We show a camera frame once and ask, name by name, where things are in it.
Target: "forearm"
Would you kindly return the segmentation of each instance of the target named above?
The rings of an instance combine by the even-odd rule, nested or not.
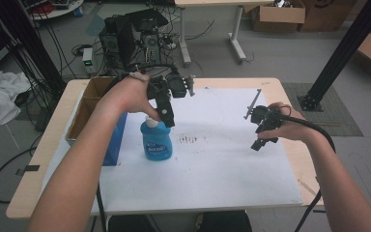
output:
[[[29,231],[84,230],[86,223],[82,221],[87,221],[92,209],[105,151],[122,114],[102,111],[94,111],[53,173],[31,218]]]
[[[328,141],[312,132],[305,143],[315,165],[332,231],[371,231],[371,206]]]

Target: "hand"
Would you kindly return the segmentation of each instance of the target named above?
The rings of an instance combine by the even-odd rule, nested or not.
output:
[[[289,115],[294,118],[299,118],[305,120],[299,112],[292,108],[291,105],[284,104],[282,102],[272,103],[268,106],[268,108],[278,108],[282,114]],[[310,137],[311,133],[314,133],[313,129],[310,129],[306,126],[303,126],[298,123],[282,121],[282,125],[280,128],[275,130],[265,130],[258,133],[258,138],[261,139],[268,139],[274,137],[284,137],[291,140],[300,140],[302,142],[307,141]]]
[[[100,107],[109,112],[110,110],[111,112],[115,112],[119,109],[130,113],[144,112],[151,118],[160,121],[158,113],[147,99],[147,86],[150,77],[140,72],[136,73],[146,81],[132,77],[124,78],[104,95],[100,101]]]

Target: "white cap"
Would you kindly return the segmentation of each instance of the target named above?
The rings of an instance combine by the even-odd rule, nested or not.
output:
[[[146,116],[146,125],[148,128],[155,128],[158,125],[158,121]]]

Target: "metal pole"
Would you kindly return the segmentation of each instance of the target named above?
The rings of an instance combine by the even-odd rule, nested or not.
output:
[[[311,89],[303,99],[300,99],[302,110],[312,111],[319,105],[330,85],[342,72],[343,68],[345,68],[348,61],[352,58],[370,32],[371,0],[368,0],[339,46],[333,52]]]

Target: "desk leg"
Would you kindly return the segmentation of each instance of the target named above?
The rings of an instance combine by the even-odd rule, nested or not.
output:
[[[181,21],[181,33],[180,33],[180,49],[182,50],[184,66],[187,68],[191,64],[191,58],[189,57],[188,48],[186,48],[186,21],[185,21],[185,10],[181,8],[180,21]]]
[[[243,6],[238,6],[237,13],[236,13],[236,21],[234,24],[234,31],[233,33],[228,33],[228,36],[230,37],[231,45],[236,49],[238,56],[240,57],[240,64],[246,60],[246,56],[243,53],[243,49],[240,46],[240,43],[237,41],[238,31],[240,29],[240,22],[241,17],[243,15]]]

